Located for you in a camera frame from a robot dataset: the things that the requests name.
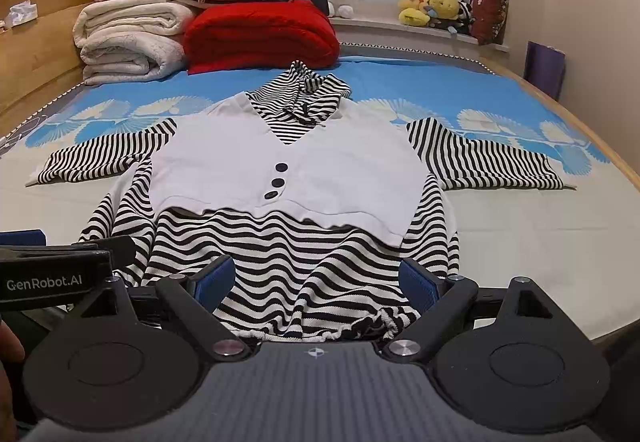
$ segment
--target finger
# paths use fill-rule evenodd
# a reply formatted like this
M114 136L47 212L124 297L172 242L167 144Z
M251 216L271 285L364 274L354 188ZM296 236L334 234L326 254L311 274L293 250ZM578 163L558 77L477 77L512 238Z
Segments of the finger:
M10 362L24 360L22 343L4 321L0 323L0 360Z
M12 405L11 385L0 363L0 442L15 441L17 433Z

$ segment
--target circular pad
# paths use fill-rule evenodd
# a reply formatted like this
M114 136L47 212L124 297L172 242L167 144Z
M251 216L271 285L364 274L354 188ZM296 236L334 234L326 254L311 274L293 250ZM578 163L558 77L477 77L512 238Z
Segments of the circular pad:
M124 343L96 343L80 348L69 360L69 372L92 386L113 386L135 377L142 370L145 355Z
M467 418L500 431L542 433L583 421L607 392L607 363L586 338L544 319L518 320L446 343L434 360L440 390Z
M518 364L535 361L536 364ZM489 358L494 374L515 386L544 386L560 377L564 361L550 348L531 343L514 343L497 348Z
M194 389L198 357L172 332L114 317L67 319L24 368L34 407L78 430L144 424L177 408Z

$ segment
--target striped shirt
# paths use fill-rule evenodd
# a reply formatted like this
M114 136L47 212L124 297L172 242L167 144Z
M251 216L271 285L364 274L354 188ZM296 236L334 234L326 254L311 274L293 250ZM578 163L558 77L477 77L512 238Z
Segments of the striped shirt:
M323 77L294 62L247 94L278 139L292 144L322 126L350 89L331 74ZM400 260L415 259L442 276L458 271L458 236L443 190L563 187L542 154L464 139L431 117L406 130L430 173L399 247L353 226L321 228L277 210L260 218L229 208L196 215L173 207L154 215L151 154L179 133L174 119L61 149L37 180L123 173L80 239L130 235L136 262L119 270L129 285L196 273L217 256L230 255L236 285L214 314L239 336L307 342L391 338L418 317L399 288Z

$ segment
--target red blanket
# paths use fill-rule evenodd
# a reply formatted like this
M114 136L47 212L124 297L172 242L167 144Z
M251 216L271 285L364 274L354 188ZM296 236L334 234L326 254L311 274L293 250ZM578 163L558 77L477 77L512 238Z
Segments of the red blanket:
M209 8L184 35L189 74L248 67L310 68L338 58L334 28L309 0L246 2Z

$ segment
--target folded blanket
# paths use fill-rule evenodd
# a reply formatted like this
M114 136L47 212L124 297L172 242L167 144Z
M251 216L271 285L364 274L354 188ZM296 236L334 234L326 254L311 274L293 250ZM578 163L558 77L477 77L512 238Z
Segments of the folded blanket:
M334 28L309 0L248 2L209 8L184 35L189 74L248 67L287 67L300 60L328 67L340 45Z
M161 79L186 64L177 36L111 29L95 32L82 47L80 58L87 65L82 71L87 85Z
M169 0L107 0L80 11L72 32L78 47L103 29L172 36L183 33L194 16L192 9Z

